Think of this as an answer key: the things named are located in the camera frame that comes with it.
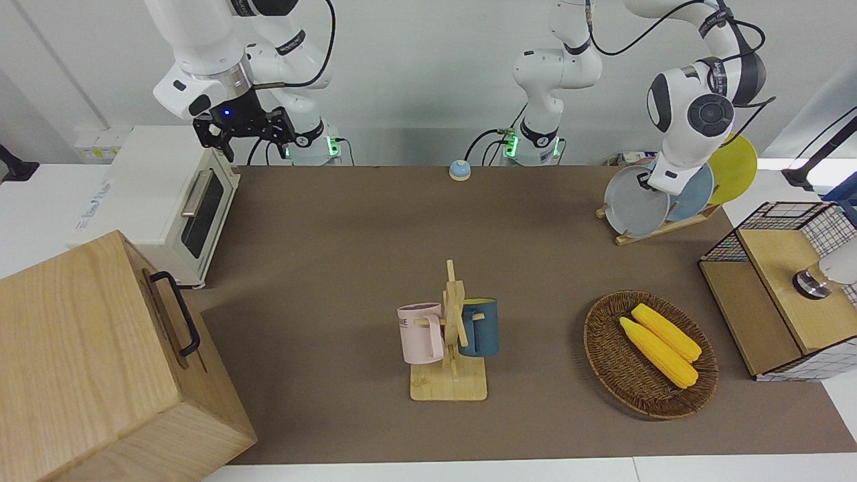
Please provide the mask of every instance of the wooden crate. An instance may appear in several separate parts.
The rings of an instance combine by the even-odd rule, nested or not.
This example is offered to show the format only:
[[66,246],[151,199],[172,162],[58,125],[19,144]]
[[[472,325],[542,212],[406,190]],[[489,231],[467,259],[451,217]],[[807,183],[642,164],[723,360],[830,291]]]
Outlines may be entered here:
[[819,258],[803,232],[740,229],[737,238],[749,261],[699,266],[751,375],[788,370],[857,336],[844,292],[811,300],[792,286]]
[[203,479],[255,434],[200,314],[113,232],[0,280],[0,479]]

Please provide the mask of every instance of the brown table mat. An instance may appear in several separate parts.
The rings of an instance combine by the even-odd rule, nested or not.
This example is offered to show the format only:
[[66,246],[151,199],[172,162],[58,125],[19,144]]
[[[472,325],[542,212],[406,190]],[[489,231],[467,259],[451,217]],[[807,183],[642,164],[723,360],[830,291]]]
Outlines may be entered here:
[[[259,435],[238,464],[855,451],[820,383],[749,377],[696,261],[701,225],[616,247],[594,212],[615,169],[247,168],[208,288],[188,292]],[[440,301],[452,258],[499,300],[484,402],[415,402],[395,310]],[[663,296],[708,335],[721,378],[687,419],[640,419],[594,378],[587,310]]]

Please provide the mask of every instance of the wicker basket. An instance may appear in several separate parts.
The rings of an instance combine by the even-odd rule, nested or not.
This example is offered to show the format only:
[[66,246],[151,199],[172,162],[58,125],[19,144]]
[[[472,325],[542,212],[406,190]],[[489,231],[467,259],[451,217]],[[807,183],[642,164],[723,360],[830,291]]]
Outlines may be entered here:
[[[631,319],[631,310],[645,303],[675,323],[702,347],[693,362],[697,382],[679,389],[673,385],[632,343],[619,325],[619,317]],[[653,419],[686,417],[702,409],[717,385],[717,359],[699,326],[684,311],[666,299],[647,292],[611,293],[598,300],[584,324],[584,348],[596,376],[614,397]]]

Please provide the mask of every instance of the white wall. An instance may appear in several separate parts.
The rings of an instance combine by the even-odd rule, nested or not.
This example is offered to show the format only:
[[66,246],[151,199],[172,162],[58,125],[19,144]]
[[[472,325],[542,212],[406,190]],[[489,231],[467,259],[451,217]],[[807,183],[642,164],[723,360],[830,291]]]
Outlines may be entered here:
[[[512,79],[518,53],[559,46],[548,30],[548,0],[334,3],[334,79],[317,98],[326,117],[351,138],[358,162],[445,164],[462,155],[472,136],[508,125],[524,103]],[[854,57],[857,3],[733,0],[730,6],[740,18],[762,26],[769,38],[760,52],[769,74],[762,95],[775,94],[779,100],[746,132],[762,151],[843,59]],[[180,123],[151,95],[172,59],[141,0],[0,0],[0,7],[0,27],[5,27],[0,28],[0,69],[43,114],[48,105],[63,104],[65,111],[51,121],[63,139],[73,139],[74,130],[99,121],[111,127]],[[24,20],[3,19],[15,14]],[[303,0],[294,15],[323,47],[328,25],[324,2]],[[35,40],[40,35],[50,47],[47,55],[44,47],[30,42],[27,19],[38,29]],[[624,45],[650,24],[627,12],[619,0],[599,2],[595,22],[596,36],[609,49]],[[28,62],[30,50],[42,51],[35,57],[55,58],[53,67],[51,62]],[[595,87],[560,94],[566,102],[561,132],[570,141],[566,162],[590,163],[619,150],[658,148],[660,133],[644,107],[651,79],[706,55],[691,26],[668,21],[626,55],[606,58]],[[26,74],[16,70],[22,64]],[[37,75],[43,69],[65,70],[73,81],[48,75],[57,87],[45,85],[39,81],[45,76]],[[78,90],[77,99],[57,95],[58,89]],[[7,95],[5,90],[0,94]],[[75,119],[72,111],[84,118]],[[739,120],[748,114],[742,112]]]
[[[76,154],[0,70],[0,144],[23,160],[75,162]],[[6,166],[0,163],[0,178]]]
[[[830,123],[857,106],[857,58],[844,58],[842,67],[816,93],[797,117],[764,151],[765,157],[793,158]],[[803,157],[815,154],[843,125],[857,116],[852,112],[806,150]],[[844,142],[834,158],[857,158],[857,136]]]

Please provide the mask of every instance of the pink mug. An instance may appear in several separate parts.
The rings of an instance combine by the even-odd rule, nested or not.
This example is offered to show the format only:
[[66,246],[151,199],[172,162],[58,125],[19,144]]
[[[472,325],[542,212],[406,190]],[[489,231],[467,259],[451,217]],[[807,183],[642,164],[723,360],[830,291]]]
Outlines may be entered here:
[[408,304],[396,312],[405,363],[422,365],[442,360],[446,348],[440,331],[440,303]]

